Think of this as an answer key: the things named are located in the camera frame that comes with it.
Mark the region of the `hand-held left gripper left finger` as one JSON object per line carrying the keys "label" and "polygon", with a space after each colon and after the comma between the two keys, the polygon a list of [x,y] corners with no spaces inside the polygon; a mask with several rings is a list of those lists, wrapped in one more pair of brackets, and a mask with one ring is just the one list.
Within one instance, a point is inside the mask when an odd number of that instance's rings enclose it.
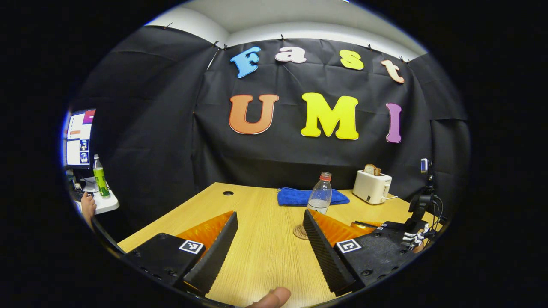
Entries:
{"label": "hand-held left gripper left finger", "polygon": [[158,233],[121,258],[159,283],[205,296],[217,279],[237,230],[237,213],[229,211],[178,236]]}

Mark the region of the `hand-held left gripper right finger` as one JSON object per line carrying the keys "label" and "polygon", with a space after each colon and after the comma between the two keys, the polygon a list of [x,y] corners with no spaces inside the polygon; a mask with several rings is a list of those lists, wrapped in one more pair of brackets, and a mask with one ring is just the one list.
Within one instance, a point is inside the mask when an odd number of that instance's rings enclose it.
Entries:
{"label": "hand-held left gripper right finger", "polygon": [[329,290],[336,296],[370,288],[417,256],[415,248],[360,234],[313,210],[305,210],[303,226]]}

